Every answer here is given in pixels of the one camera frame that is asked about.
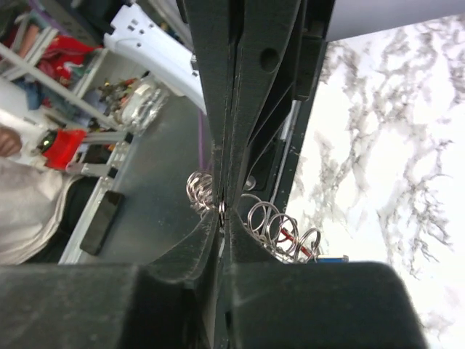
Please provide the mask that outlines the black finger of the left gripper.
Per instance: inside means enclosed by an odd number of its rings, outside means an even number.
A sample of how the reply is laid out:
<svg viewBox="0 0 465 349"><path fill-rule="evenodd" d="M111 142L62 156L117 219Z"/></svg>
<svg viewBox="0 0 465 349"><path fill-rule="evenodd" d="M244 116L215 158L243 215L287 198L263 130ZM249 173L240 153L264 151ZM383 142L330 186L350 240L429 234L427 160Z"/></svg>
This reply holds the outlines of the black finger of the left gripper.
<svg viewBox="0 0 465 349"><path fill-rule="evenodd" d="M228 208L238 206L251 170L306 97L322 57L326 1L245 1L230 125Z"/></svg>
<svg viewBox="0 0 465 349"><path fill-rule="evenodd" d="M230 108L229 1L183 1L209 119L212 145L214 203L224 200L225 118Z"/></svg>

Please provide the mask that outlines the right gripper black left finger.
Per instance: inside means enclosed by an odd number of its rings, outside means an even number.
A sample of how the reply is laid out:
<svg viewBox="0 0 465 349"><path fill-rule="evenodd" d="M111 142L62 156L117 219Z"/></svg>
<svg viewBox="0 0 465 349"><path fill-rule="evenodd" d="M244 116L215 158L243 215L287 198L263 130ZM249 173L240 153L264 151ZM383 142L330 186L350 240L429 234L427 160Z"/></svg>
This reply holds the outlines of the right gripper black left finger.
<svg viewBox="0 0 465 349"><path fill-rule="evenodd" d="M211 348L219 221L149 265L1 268L3 348Z"/></svg>

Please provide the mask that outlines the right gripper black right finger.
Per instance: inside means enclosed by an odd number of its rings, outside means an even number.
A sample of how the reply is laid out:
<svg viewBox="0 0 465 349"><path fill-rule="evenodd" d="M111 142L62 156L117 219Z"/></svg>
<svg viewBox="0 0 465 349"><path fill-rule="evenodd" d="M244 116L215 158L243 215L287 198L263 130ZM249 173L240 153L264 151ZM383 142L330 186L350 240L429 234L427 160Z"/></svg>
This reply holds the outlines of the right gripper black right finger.
<svg viewBox="0 0 465 349"><path fill-rule="evenodd" d="M379 262L285 264L226 224L232 348L423 348L404 283Z"/></svg>

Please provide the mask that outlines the red key tag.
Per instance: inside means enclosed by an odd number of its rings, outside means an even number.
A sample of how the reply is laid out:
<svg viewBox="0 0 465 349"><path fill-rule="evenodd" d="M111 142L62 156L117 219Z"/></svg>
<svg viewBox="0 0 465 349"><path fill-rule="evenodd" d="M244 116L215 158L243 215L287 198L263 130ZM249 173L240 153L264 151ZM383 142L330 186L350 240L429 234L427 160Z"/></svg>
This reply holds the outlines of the red key tag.
<svg viewBox="0 0 465 349"><path fill-rule="evenodd" d="M301 254L303 254L305 257L312 257L313 253L310 249L303 245L298 245L297 238L295 238L292 234L289 233L289 231L286 228L281 228L280 229L280 234L278 237L278 243L285 243L285 242L290 242L292 246L294 246L294 255L299 257Z"/></svg>

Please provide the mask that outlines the blue key tag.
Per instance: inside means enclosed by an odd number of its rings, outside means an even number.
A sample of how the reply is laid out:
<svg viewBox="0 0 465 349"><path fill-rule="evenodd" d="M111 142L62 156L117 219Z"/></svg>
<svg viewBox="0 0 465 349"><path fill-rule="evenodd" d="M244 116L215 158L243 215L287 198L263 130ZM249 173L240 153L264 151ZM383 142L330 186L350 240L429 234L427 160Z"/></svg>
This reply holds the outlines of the blue key tag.
<svg viewBox="0 0 465 349"><path fill-rule="evenodd" d="M328 256L321 255L315 259L315 262L318 263L340 263L340 262L349 262L348 256Z"/></svg>

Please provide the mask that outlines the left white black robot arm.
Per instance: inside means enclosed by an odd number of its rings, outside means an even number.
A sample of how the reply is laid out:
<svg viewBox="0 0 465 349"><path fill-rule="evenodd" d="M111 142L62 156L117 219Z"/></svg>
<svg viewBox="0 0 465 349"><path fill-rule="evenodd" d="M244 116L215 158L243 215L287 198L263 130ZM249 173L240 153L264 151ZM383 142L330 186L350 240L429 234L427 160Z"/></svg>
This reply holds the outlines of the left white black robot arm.
<svg viewBox="0 0 465 349"><path fill-rule="evenodd" d="M183 1L188 50L137 4L120 8L105 46L192 100L209 119L214 201L236 208L251 169L294 100L315 88L332 1Z"/></svg>

